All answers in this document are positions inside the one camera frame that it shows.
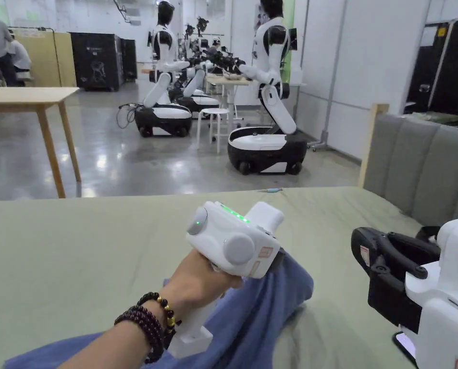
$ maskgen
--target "wooden partition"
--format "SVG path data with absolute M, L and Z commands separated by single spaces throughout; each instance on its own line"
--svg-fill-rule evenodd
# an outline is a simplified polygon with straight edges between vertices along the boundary
M 70 34 L 12 28 L 27 49 L 33 86 L 77 87 Z
M 371 113 L 369 116 L 369 138 L 367 140 L 367 153 L 362 160 L 362 164 L 360 165 L 360 174 L 359 174 L 359 187 L 364 187 L 364 180 L 366 178 L 367 172 L 367 164 L 369 162 L 369 153 L 371 151 L 371 142 L 372 142 L 372 135 L 374 135 L 374 126 L 376 123 L 376 118 L 379 114 L 385 114 L 389 111 L 389 104 L 374 104 L 371 107 Z

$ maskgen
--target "gray cushion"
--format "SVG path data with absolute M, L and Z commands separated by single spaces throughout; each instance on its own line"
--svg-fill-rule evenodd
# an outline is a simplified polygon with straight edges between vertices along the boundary
M 458 128 L 379 115 L 364 188 L 421 224 L 458 218 Z

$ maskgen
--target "robot shoulder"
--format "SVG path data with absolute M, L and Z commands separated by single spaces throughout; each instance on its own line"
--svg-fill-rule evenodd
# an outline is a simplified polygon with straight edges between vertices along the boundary
M 163 45 L 169 45 L 169 47 L 172 46 L 172 36 L 169 32 L 166 32 L 165 30 L 162 30 L 158 33 L 159 35 L 159 42 Z
M 265 36 L 268 37 L 270 45 L 284 44 L 287 39 L 287 28 L 283 25 L 272 25 L 268 28 Z

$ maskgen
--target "white stool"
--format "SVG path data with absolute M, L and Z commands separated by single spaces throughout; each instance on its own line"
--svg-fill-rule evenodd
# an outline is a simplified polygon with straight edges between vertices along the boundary
M 222 135 L 221 134 L 221 115 L 225 115 L 227 117 L 229 110 L 228 109 L 221 109 L 221 108 L 207 108 L 207 109 L 202 109 L 200 111 L 200 114 L 198 115 L 198 126 L 196 128 L 196 149 L 200 149 L 200 130 L 201 130 L 201 118 L 203 117 L 203 114 L 209 114 L 210 115 L 210 143 L 212 143 L 212 135 L 213 135 L 213 116 L 217 116 L 217 135 L 215 136 L 215 140 L 217 141 L 217 153 L 221 152 L 221 137 L 229 137 L 230 134 L 230 128 L 227 125 L 227 118 L 225 119 L 226 125 L 227 125 L 227 134 Z

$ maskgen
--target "controller button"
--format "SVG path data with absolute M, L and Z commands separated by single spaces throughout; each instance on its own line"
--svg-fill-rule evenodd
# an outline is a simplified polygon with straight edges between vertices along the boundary
M 195 211 L 195 216 L 193 217 L 193 220 L 191 221 L 191 224 L 188 227 L 188 233 L 191 235 L 200 233 L 203 226 L 207 222 L 207 218 L 207 209 L 205 209 L 202 206 L 198 207 Z
M 223 246 L 224 256 L 233 265 L 243 265 L 254 255 L 254 243 L 244 233 L 233 233 L 226 239 Z

